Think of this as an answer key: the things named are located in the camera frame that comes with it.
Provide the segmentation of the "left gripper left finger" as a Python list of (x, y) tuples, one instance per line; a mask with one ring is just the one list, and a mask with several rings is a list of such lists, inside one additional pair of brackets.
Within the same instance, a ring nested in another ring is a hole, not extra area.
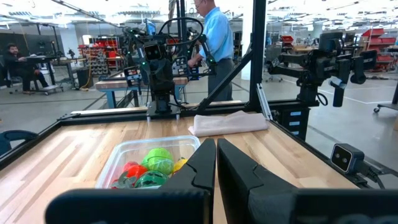
[(158, 189), (74, 189), (55, 197), (46, 223), (212, 223), (216, 144), (207, 138)]

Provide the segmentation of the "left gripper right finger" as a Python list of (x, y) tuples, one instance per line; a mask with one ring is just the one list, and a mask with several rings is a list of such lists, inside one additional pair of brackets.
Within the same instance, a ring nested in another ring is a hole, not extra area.
[(396, 190), (298, 188), (226, 139), (217, 148), (228, 223), (397, 223)]

